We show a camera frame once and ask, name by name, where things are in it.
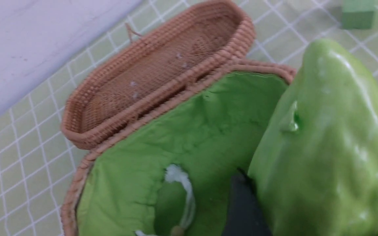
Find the glossy green ceramic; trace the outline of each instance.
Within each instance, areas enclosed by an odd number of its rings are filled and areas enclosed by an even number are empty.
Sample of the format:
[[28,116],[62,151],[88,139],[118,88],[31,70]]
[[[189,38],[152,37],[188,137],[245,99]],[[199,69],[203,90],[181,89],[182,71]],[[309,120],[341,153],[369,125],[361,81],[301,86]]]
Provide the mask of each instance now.
[[309,45],[249,175],[274,236],[378,235],[378,85],[357,58]]

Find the green block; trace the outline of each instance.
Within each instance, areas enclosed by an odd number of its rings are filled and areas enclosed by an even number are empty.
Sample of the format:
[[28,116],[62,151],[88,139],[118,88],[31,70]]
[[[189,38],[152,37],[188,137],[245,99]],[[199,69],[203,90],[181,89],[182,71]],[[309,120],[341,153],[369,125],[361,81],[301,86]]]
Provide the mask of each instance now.
[[344,0],[342,5],[342,28],[370,29],[373,26],[375,0]]

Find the wooden bead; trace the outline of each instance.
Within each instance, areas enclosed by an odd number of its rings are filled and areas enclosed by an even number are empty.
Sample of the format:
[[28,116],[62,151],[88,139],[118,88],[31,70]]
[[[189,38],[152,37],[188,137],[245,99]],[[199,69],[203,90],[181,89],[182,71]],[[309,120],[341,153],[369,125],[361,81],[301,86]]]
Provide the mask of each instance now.
[[170,235],[171,236],[184,236],[185,230],[180,226],[175,226],[171,229]]

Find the green fabric lining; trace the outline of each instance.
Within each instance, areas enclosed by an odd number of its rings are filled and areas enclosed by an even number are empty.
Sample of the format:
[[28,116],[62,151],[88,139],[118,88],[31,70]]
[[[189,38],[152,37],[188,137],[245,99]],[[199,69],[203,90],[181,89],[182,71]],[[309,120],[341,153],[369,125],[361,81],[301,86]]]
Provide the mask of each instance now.
[[78,205],[80,236],[169,236],[185,192],[163,183],[180,165],[197,212],[187,236],[220,235],[230,177],[250,160],[287,85],[271,74],[232,72],[108,149],[95,162]]

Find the basket handle loop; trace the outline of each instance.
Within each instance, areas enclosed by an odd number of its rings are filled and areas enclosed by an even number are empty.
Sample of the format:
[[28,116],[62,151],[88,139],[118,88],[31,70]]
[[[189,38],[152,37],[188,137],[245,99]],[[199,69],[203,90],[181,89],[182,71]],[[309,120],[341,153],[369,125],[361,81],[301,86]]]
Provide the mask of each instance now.
[[132,34],[135,34],[138,37],[142,37],[142,34],[135,32],[128,23],[125,23],[126,31],[128,32],[128,37],[131,43],[133,43],[132,40]]

